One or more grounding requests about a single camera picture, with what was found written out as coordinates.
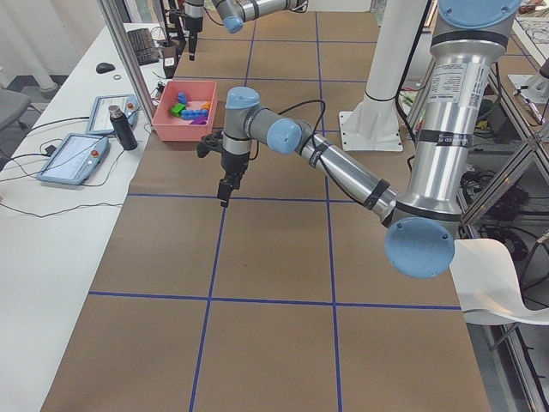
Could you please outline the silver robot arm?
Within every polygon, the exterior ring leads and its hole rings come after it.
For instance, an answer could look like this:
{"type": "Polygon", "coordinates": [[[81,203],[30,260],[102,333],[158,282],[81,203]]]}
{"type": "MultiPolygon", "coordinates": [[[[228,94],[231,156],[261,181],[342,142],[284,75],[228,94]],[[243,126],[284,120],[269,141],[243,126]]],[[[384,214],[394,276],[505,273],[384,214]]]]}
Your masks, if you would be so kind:
{"type": "Polygon", "coordinates": [[[389,1],[366,83],[364,99],[340,115],[342,145],[312,126],[262,106],[256,90],[232,88],[220,148],[225,175],[218,198],[228,203],[248,166],[253,142],[281,154],[296,153],[324,171],[352,200],[388,229],[384,248],[402,273],[437,276],[455,256],[461,211],[457,189],[491,66],[505,53],[517,1],[441,1],[432,35],[433,70],[417,137],[411,178],[398,192],[351,158],[353,150],[401,147],[395,104],[409,60],[429,13],[427,1],[389,1]]]}
{"type": "MultiPolygon", "coordinates": [[[[308,2],[304,0],[214,0],[212,2],[221,20],[221,25],[228,33],[237,33],[247,21],[257,20],[259,17],[275,12],[290,10],[304,12],[308,2]]],[[[184,2],[184,27],[189,32],[188,53],[190,61],[196,57],[198,34],[202,31],[205,12],[203,1],[184,2]]]]}

